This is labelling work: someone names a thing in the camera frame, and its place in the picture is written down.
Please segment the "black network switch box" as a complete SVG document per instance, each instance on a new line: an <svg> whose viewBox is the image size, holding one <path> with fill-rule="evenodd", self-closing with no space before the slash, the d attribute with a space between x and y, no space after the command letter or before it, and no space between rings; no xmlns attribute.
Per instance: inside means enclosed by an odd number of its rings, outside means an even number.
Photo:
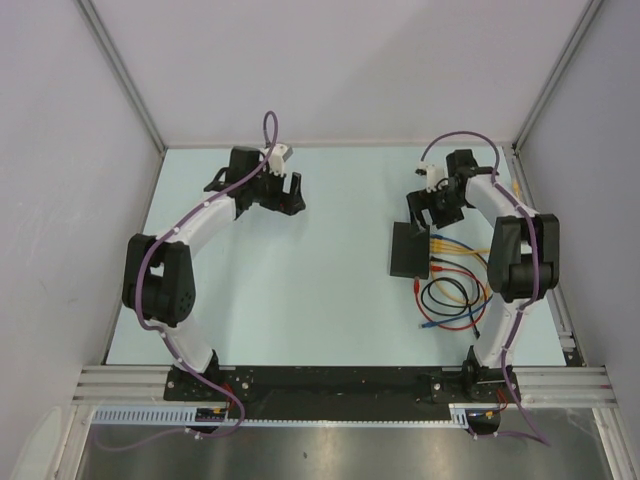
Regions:
<svg viewBox="0 0 640 480"><path fill-rule="evenodd" d="M392 227L389 275L398 278L430 276L430 230L411 223L395 222Z"/></svg>

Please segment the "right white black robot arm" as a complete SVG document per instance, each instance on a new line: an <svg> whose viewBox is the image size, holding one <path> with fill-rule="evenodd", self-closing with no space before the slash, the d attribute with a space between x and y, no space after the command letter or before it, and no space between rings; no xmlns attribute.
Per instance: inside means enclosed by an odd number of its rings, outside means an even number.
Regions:
<svg viewBox="0 0 640 480"><path fill-rule="evenodd" d="M421 161L422 190L408 194L415 232L443 228L463 220L463 210L478 210L493 228L487 279L493 293L488 316L469 348L457 376L439 385L455 385L472 402L505 396L516 399L513 351L520 329L535 304L559 281L560 225L519 200L499 181L494 167L478 165L469 149L455 150L444 167Z"/></svg>

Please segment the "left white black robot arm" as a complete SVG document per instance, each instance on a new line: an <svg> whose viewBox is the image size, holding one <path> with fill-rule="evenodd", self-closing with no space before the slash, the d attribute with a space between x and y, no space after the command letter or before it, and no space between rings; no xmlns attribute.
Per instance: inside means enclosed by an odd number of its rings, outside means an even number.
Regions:
<svg viewBox="0 0 640 480"><path fill-rule="evenodd" d="M128 241L122 303L143 330L158 334L172 357L176 384L185 384L199 399L219 394L231 402L233 393L193 314L195 257L252 206L287 216L305 210L302 176L286 170L292 154L282 143L233 147L228 164L182 218L159 235L138 233Z"/></svg>

